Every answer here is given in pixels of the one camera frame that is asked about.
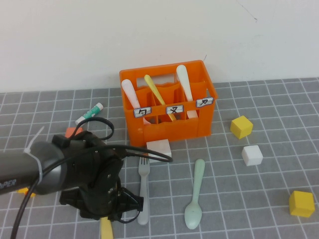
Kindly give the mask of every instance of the orange block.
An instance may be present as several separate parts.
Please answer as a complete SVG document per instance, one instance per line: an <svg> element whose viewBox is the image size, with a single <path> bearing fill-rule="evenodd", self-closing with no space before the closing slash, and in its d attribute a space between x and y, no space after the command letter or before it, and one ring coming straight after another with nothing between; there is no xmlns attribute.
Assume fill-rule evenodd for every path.
<svg viewBox="0 0 319 239"><path fill-rule="evenodd" d="M65 132L65 137L69 138L73 134L74 130L75 130L75 127L67 128ZM78 128L78 130L76 131L76 134L82 131L83 131L83 128Z"/></svg>
<svg viewBox="0 0 319 239"><path fill-rule="evenodd" d="M27 195L27 194L28 194L28 191L29 191L28 188L21 188L21 189L19 189L17 192L18 192L18 193L23 193L24 195ZM32 193L32 194L31 194L31 197L32 197L32 198L35 197L35 193Z"/></svg>

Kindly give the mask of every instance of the yellow cube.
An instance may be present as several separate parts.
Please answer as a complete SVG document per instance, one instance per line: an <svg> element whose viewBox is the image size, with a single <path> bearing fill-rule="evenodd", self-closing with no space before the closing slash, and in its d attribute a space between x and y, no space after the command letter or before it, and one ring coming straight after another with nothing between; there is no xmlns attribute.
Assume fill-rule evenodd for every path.
<svg viewBox="0 0 319 239"><path fill-rule="evenodd" d="M230 125L230 131L239 139L249 135L253 130L253 123L246 117L241 116L233 119Z"/></svg>
<svg viewBox="0 0 319 239"><path fill-rule="evenodd" d="M294 191L289 198L290 214L300 217L310 217L315 211L314 196L312 193Z"/></svg>
<svg viewBox="0 0 319 239"><path fill-rule="evenodd" d="M23 193L24 195L28 194L29 189L28 188L21 188L17 191L17 193Z"/></svg>

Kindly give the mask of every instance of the yellow block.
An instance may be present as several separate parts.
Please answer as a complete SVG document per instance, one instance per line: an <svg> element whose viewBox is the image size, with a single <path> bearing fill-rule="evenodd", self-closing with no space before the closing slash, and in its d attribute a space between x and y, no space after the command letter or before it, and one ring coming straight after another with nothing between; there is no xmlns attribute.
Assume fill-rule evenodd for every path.
<svg viewBox="0 0 319 239"><path fill-rule="evenodd" d="M294 191L289 198L290 214L300 217L310 217L315 211L314 196L312 193Z"/></svg>
<svg viewBox="0 0 319 239"><path fill-rule="evenodd" d="M23 194L27 195L28 191L29 191L28 188L22 188L22 189L19 189L19 190L17 191L17 193L23 193ZM35 193L31 193L31 197L32 197L32 198L35 197Z"/></svg>
<svg viewBox="0 0 319 239"><path fill-rule="evenodd" d="M245 116L233 119L230 125L230 131L239 139L249 135L253 130L251 123Z"/></svg>
<svg viewBox="0 0 319 239"><path fill-rule="evenodd" d="M101 239L113 239L112 224L108 218L101 218Z"/></svg>

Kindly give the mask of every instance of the gray fork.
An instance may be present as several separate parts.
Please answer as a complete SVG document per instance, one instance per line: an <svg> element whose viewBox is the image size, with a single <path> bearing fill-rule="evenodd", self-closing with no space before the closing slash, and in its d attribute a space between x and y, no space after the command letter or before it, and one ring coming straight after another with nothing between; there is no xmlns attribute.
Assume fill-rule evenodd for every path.
<svg viewBox="0 0 319 239"><path fill-rule="evenodd" d="M138 223L140 225L145 225L149 222L149 197L148 197L148 187L147 178L150 173L150 162L147 158L140 158L139 164L139 174L141 176L141 190L140 196L144 197L143 211L140 212L138 216Z"/></svg>

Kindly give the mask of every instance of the orange plastic crate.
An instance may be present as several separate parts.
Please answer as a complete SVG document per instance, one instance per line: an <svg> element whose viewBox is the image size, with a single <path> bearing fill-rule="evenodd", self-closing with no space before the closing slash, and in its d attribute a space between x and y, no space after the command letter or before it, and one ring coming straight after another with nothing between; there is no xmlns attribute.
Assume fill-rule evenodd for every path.
<svg viewBox="0 0 319 239"><path fill-rule="evenodd" d="M184 90L177 79L176 68L179 65L184 65L188 72L193 96L193 101L191 102L187 102ZM156 84L166 105L162 106L158 102L148 86L137 87L137 78L143 78L146 74L151 77L174 74L174 83ZM218 95L203 61L197 60L122 70L120 72L120 80L122 82L125 79L129 79L132 82L141 109L150 107L148 108L150 113L143 117L152 122L152 124L144 125L143 117L137 118L135 116L134 109L122 89L124 113L131 145L145 146L146 142L149 141L161 139L175 141L211 135L215 101ZM203 100L204 102L208 100L207 102L209 103L212 101L212 103L200 106ZM166 108L181 105L183 105L183 112L175 113L177 120L172 122L166 114ZM188 119L186 112L191 110L197 111L198 118Z"/></svg>

